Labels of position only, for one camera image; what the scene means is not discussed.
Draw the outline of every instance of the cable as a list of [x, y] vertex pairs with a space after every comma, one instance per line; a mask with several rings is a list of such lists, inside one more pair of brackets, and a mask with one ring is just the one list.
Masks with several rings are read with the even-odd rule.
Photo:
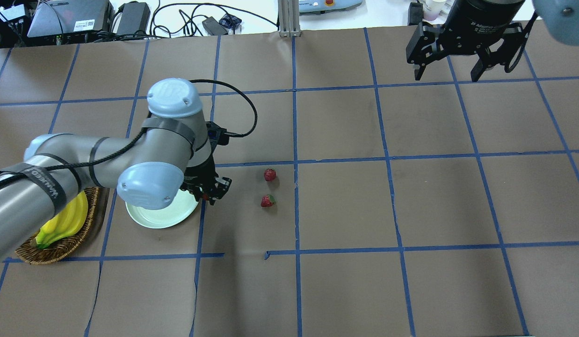
[[275, 23], [275, 22], [267, 19], [266, 17], [263, 17], [263, 16], [258, 15], [258, 14], [256, 14], [256, 13], [253, 13], [253, 12], [251, 12], [251, 11], [247, 11], [247, 10], [245, 10], [245, 9], [240, 9], [240, 8], [236, 8], [236, 7], [232, 7], [232, 6], [226, 6], [226, 5], [213, 4], [213, 3], [210, 3], [210, 2], [205, 2], [205, 3], [196, 3], [196, 2], [181, 3], [181, 2], [176, 2], [176, 3], [174, 3], [174, 4], [167, 4], [167, 5], [162, 6], [162, 7], [159, 6], [159, 8], [157, 8], [157, 9], [154, 11], [154, 13], [152, 14], [152, 19], [150, 20], [150, 25], [149, 25], [149, 32], [150, 32], [151, 34], [156, 34], [156, 31], [155, 31], [156, 28], [157, 28], [157, 27], [160, 27], [160, 25], [157, 26], [157, 25], [155, 24], [155, 17], [157, 16], [157, 13], [159, 13], [159, 11], [161, 11], [161, 9], [164, 9], [164, 8], [167, 8], [167, 7], [171, 7], [171, 6], [196, 6], [196, 7], [194, 8], [193, 12], [192, 12], [192, 15], [191, 15], [192, 18], [194, 17], [195, 9], [198, 8], [198, 7], [200, 7], [200, 6], [215, 6], [215, 7], [217, 7], [217, 8], [222, 9], [223, 11], [225, 11], [225, 13], [227, 13], [227, 11], [225, 10], [225, 8], [234, 9], [234, 10], [237, 10], [237, 11], [240, 11], [240, 12], [243, 12], [243, 13], [248, 13], [248, 14], [250, 14], [250, 15], [254, 15], [255, 17], [258, 17], [258, 18], [260, 18], [260, 19], [263, 19], [263, 20], [265, 20], [266, 22], [268, 22], [268, 23], [274, 25], [275, 27], [279, 28], [279, 23]]
[[165, 26], [161, 26], [161, 25], [159, 25], [159, 26], [154, 26], [154, 29], [156, 29], [156, 28], [159, 28], [160, 30], [163, 30], [163, 31], [166, 30], [166, 33], [169, 34], [169, 37], [168, 37], [168, 38], [172, 38], [172, 36], [171, 36], [171, 30], [169, 30], [169, 28], [167, 28], [167, 27], [165, 27]]
[[9, 28], [11, 28], [11, 30], [13, 30], [14, 33], [17, 34], [17, 37], [20, 38], [20, 41], [22, 42], [22, 45], [24, 47], [26, 47], [26, 42], [24, 41], [24, 38], [22, 37], [22, 35], [20, 34], [20, 32], [14, 27], [13, 23], [11, 21], [9, 21], [9, 19], [7, 19], [5, 17], [5, 15], [3, 15], [3, 13], [1, 13], [0, 11], [0, 15], [3, 17], [3, 19], [5, 19], [5, 23], [7, 24], [7, 26], [9, 26]]
[[110, 41], [141, 40], [143, 38], [150, 38], [150, 37], [161, 38], [159, 36], [146, 34], [144, 30], [136, 30], [134, 34], [119, 34], [119, 35], [112, 32], [105, 32], [104, 30], [101, 30], [100, 32], [96, 33], [96, 36], [98, 37], [98, 39], [94, 41], [95, 43], [110, 42]]
[[185, 22], [185, 25], [183, 25], [182, 30], [183, 30], [183, 34], [185, 36], [194, 36], [196, 31], [198, 31], [200, 33], [201, 36], [204, 36], [204, 34], [202, 34], [202, 32], [200, 31], [200, 29], [198, 28], [198, 25], [196, 25], [196, 22], [194, 22], [194, 17], [190, 17], [187, 13], [185, 13], [185, 11], [182, 11], [182, 9], [179, 9], [179, 15], [181, 15], [183, 22]]
[[[251, 134], [255, 130], [256, 125], [258, 123], [258, 113], [257, 113], [256, 107], [254, 106], [254, 103], [250, 100], [250, 98], [248, 98], [248, 96], [246, 96], [246, 94], [244, 94], [240, 89], [234, 87], [233, 85], [225, 83], [223, 81], [217, 81], [217, 80], [197, 79], [197, 80], [191, 80], [190, 82], [191, 83], [211, 83], [211, 84], [222, 85], [222, 86], [228, 87], [231, 90], [234, 90], [235, 92], [237, 92], [240, 96], [242, 96], [242, 98], [244, 98], [244, 100], [246, 100], [246, 102], [253, 109], [254, 123], [253, 123], [253, 126], [251, 127], [251, 129], [248, 132], [243, 133], [243, 134], [237, 134], [235, 132], [225, 132], [225, 134], [227, 136], [233, 137], [233, 138], [243, 138], [243, 137], [248, 136], [249, 134]], [[142, 136], [146, 133], [146, 131], [147, 131], [146, 128], [142, 128], [142, 130], [140, 130], [140, 132], [138, 132], [138, 135], [133, 140], [131, 140], [130, 143], [125, 145], [125, 147], [123, 147], [119, 151], [116, 151], [116, 152], [114, 152], [108, 156], [105, 156], [101, 159], [93, 160], [93, 161], [89, 161], [89, 162], [76, 162], [76, 163], [72, 163], [72, 164], [48, 166], [45, 169], [46, 169], [46, 171], [55, 171], [55, 170], [64, 170], [64, 169], [73, 169], [73, 168], [78, 169], [80, 167], [89, 167], [89, 166], [96, 166], [96, 165], [102, 164], [103, 162], [106, 162], [108, 160], [112, 160], [112, 159], [124, 154], [125, 152], [129, 151], [140, 140], [140, 138], [142, 138]], [[13, 173], [12, 176], [0, 181], [0, 188], [3, 188], [4, 186], [9, 185], [10, 183], [16, 182], [24, 177], [26, 177], [26, 175], [24, 175], [23, 173]]]
[[[64, 170], [64, 169], [73, 169], [73, 168], [77, 169], [80, 167], [95, 166], [95, 165], [101, 164], [103, 162], [106, 162], [107, 160], [112, 160], [113, 158], [116, 158], [116, 157], [124, 154], [125, 152], [127, 152], [129, 149], [131, 149], [136, 144], [136, 142], [138, 142], [138, 140], [144, 135], [144, 133], [146, 133], [146, 129], [143, 128], [142, 130], [140, 130], [140, 132], [138, 133], [136, 138], [131, 140], [131, 142], [128, 145], [125, 145], [125, 147], [123, 147], [121, 150], [114, 152], [108, 156], [105, 156], [101, 159], [89, 161], [89, 162], [76, 162], [73, 164], [48, 166], [45, 169], [46, 169], [46, 171], [55, 171], [55, 170]], [[23, 173], [12, 173], [12, 174], [13, 175], [11, 177], [5, 178], [5, 179], [0, 181], [0, 188], [3, 188], [4, 186], [9, 185], [10, 183], [16, 182], [16, 181], [26, 177], [26, 175]]]
[[16, 182], [16, 181], [22, 179], [25, 176], [26, 175], [23, 173], [16, 173], [16, 174], [12, 175], [11, 177], [8, 177], [8, 178], [1, 180], [0, 181], [0, 189], [9, 185], [10, 183], [13, 183], [13, 182]]
[[531, 20], [529, 20], [527, 25], [522, 30], [522, 32], [524, 33], [524, 40], [522, 41], [522, 44], [520, 45], [520, 51], [518, 51], [518, 56], [516, 56], [516, 60], [514, 60], [514, 63], [511, 66], [510, 66], [510, 62], [512, 62], [512, 60], [509, 60], [508, 63], [505, 64], [504, 70], [506, 71], [506, 73], [511, 73], [514, 70], [514, 68], [516, 68], [516, 66], [518, 66], [518, 62], [520, 62], [520, 59], [522, 59], [522, 54], [524, 53], [524, 49], [527, 46], [529, 34], [531, 34], [531, 28], [533, 28], [533, 24], [537, 20], [537, 17], [539, 17], [537, 12], [533, 12], [533, 17], [531, 17]]
[[256, 128], [256, 124], [258, 123], [258, 113], [256, 111], [256, 107], [254, 106], [254, 103], [240, 89], [238, 89], [238, 88], [236, 88], [233, 85], [230, 85], [228, 83], [225, 83], [222, 81], [217, 81], [217, 80], [199, 79], [199, 80], [191, 80], [190, 82], [192, 82], [192, 83], [212, 83], [212, 84], [222, 85], [222, 86], [226, 86], [226, 87], [230, 88], [231, 90], [234, 90], [235, 92], [240, 94], [240, 96], [242, 96], [244, 98], [244, 100], [246, 100], [246, 102], [248, 102], [248, 104], [250, 104], [250, 107], [253, 109], [254, 124], [253, 124], [252, 128], [246, 133], [237, 134], [237, 133], [233, 133], [233, 132], [226, 132], [225, 134], [227, 134], [227, 136], [229, 136], [229, 137], [243, 138], [243, 137], [248, 136], [249, 134], [251, 134], [254, 131], [254, 129]]
[[89, 161], [89, 162], [76, 162], [73, 164], [49, 166], [49, 167], [46, 167], [46, 171], [73, 169], [73, 168], [77, 169], [80, 167], [89, 167], [89, 166], [96, 166], [98, 164], [102, 164], [103, 162], [106, 162], [107, 160], [112, 160], [112, 159], [124, 154], [125, 152], [129, 151], [129, 149], [131, 149], [138, 142], [138, 140], [140, 140], [140, 138], [142, 138], [142, 136], [144, 136], [145, 133], [146, 133], [146, 129], [142, 128], [142, 130], [140, 130], [140, 132], [138, 132], [138, 135], [136, 136], [136, 138], [132, 139], [128, 145], [125, 145], [125, 147], [123, 147], [121, 150], [119, 150], [117, 152], [113, 152], [112, 154], [105, 156], [101, 159], [97, 159], [97, 160], [93, 160], [93, 161]]
[[52, 8], [52, 6], [50, 6], [50, 4], [48, 4], [48, 2], [46, 2], [46, 0], [38, 0], [38, 4], [36, 6], [36, 11], [38, 11], [38, 6], [40, 6], [40, 4], [45, 4], [46, 6], [50, 7], [52, 9], [52, 11], [55, 12], [55, 15], [57, 16], [57, 21], [59, 21], [59, 27], [61, 28], [61, 38], [63, 38], [63, 36], [65, 35], [65, 32], [63, 31], [63, 24], [61, 24], [61, 17], [59, 17], [59, 13], [57, 13], [56, 9]]

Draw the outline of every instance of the bunch of bananas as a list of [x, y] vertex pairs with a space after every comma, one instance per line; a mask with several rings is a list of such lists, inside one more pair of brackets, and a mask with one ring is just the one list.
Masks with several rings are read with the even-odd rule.
[[75, 235], [86, 222], [87, 215], [88, 198], [82, 192], [70, 201], [65, 209], [40, 228], [35, 239], [30, 241], [30, 245], [39, 249], [46, 249], [57, 240]]

